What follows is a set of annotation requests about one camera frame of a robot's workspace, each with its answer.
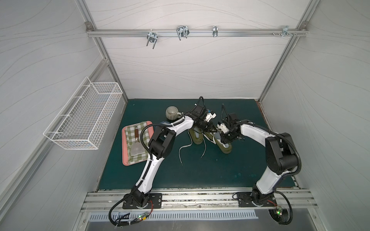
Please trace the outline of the green canvas shoe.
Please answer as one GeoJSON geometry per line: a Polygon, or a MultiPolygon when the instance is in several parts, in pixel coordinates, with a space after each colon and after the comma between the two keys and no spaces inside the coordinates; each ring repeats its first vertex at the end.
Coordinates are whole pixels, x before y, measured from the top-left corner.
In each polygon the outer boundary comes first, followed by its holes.
{"type": "Polygon", "coordinates": [[[231,153],[231,143],[223,143],[219,132],[204,132],[203,136],[211,143],[217,145],[224,154],[231,153]]]}
{"type": "Polygon", "coordinates": [[[179,151],[178,151],[179,161],[180,161],[181,165],[183,165],[183,161],[182,161],[182,158],[181,158],[181,151],[183,149],[189,148],[193,144],[199,145],[199,144],[203,143],[204,144],[204,151],[203,151],[203,154],[202,154],[201,157],[203,157],[205,155],[205,152],[206,152],[206,149],[207,149],[207,145],[205,143],[204,136],[203,136],[203,133],[201,132],[201,129],[199,129],[199,128],[189,129],[188,130],[188,135],[189,135],[189,138],[190,138],[190,144],[181,146],[179,148],[179,151]]]}

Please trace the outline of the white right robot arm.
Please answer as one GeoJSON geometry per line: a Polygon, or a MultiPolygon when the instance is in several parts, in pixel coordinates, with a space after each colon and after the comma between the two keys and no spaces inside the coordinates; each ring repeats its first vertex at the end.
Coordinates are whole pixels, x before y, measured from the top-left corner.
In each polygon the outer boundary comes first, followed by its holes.
{"type": "Polygon", "coordinates": [[[236,114],[226,116],[217,124],[223,143],[248,137],[265,148],[267,168],[253,188],[257,196],[270,195],[286,177],[300,173],[302,161],[288,133],[276,133],[249,120],[239,120],[236,114]]]}

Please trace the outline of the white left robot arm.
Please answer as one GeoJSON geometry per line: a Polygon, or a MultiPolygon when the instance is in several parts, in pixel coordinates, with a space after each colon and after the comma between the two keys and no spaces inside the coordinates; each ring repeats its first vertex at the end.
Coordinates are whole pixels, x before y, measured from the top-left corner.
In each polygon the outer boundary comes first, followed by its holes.
{"type": "Polygon", "coordinates": [[[136,202],[145,204],[148,200],[155,176],[164,159],[171,153],[176,136],[193,127],[206,131],[212,127],[211,120],[215,117],[214,111],[196,105],[173,123],[155,123],[145,127],[148,129],[154,126],[155,129],[148,144],[143,144],[144,149],[148,151],[148,159],[138,182],[131,190],[136,202]]]}

